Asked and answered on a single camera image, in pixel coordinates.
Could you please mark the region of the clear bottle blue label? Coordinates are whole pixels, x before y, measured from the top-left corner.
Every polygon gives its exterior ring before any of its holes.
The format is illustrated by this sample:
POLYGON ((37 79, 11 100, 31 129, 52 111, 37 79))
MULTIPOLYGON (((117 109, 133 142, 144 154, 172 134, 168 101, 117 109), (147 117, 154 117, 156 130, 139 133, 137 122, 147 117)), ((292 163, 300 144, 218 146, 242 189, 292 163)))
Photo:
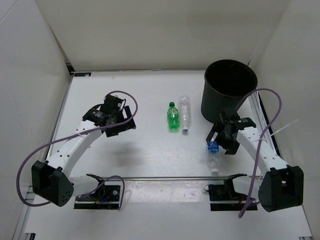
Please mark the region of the clear bottle blue label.
POLYGON ((211 139, 207 143, 207 164, 212 174, 217 175, 219 173, 221 161, 220 146, 211 139))

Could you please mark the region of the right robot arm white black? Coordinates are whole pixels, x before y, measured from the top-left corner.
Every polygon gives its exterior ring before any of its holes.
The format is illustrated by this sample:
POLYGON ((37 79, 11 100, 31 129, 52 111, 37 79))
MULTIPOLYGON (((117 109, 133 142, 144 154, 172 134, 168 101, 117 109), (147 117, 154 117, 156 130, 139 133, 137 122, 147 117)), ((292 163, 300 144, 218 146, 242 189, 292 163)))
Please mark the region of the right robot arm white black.
POLYGON ((219 113, 220 121, 209 133, 227 155, 235 155, 239 147, 245 148, 258 162, 262 179, 255 180, 244 173, 229 175, 222 184, 210 184, 211 201, 247 200, 260 202, 267 212, 297 207, 303 203, 304 173, 299 166, 290 166, 261 139, 256 124, 249 118, 240 118, 232 108, 219 113))

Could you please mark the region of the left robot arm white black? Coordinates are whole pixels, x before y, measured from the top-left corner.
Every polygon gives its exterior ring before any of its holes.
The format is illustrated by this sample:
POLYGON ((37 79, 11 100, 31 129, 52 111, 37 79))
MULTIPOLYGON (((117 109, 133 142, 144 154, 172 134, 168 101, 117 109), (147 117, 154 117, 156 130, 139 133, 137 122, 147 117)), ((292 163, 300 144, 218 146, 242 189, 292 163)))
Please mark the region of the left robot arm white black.
POLYGON ((63 140, 63 145, 44 162, 36 161, 31 168, 32 190, 56 206, 64 206, 72 197, 90 196, 100 200, 105 194, 106 180, 88 173, 71 177, 72 169, 91 144, 100 136, 117 136, 135 129, 134 113, 125 99, 113 92, 104 97, 103 103, 90 108, 74 134, 63 140))

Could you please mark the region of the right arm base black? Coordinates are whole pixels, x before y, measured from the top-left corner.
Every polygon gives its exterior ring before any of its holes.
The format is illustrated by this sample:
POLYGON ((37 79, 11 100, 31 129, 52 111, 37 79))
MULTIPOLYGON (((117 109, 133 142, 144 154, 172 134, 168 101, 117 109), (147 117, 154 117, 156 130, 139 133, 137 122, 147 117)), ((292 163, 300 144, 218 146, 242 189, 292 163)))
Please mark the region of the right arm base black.
POLYGON ((211 212, 237 212, 247 200, 247 195, 232 192, 226 184, 206 184, 203 191, 209 195, 211 212))

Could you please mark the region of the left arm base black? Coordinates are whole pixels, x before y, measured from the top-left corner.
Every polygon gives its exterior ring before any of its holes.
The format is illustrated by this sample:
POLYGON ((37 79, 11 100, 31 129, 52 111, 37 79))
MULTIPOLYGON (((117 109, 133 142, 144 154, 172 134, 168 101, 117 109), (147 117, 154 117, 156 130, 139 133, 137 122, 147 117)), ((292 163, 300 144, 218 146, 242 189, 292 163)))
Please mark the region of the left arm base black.
POLYGON ((86 191, 75 197, 75 210, 120 210, 124 200, 125 181, 121 176, 103 178, 91 173, 87 176, 94 180, 97 189, 86 191))

